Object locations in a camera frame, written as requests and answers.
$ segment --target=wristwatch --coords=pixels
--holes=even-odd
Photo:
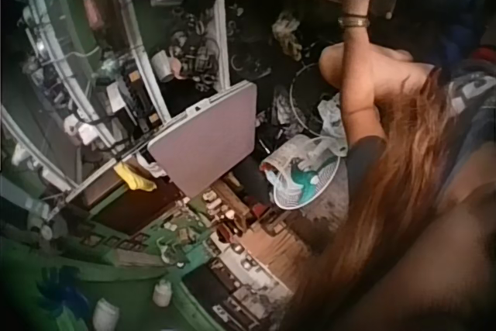
[[[348,27],[369,27],[370,21],[363,16],[343,16],[338,18],[339,25],[346,29]]]

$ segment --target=woman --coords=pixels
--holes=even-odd
[[[369,1],[342,0],[344,46],[321,60],[342,83],[350,213],[281,329],[496,329],[496,58],[397,74],[408,55],[370,45]]]

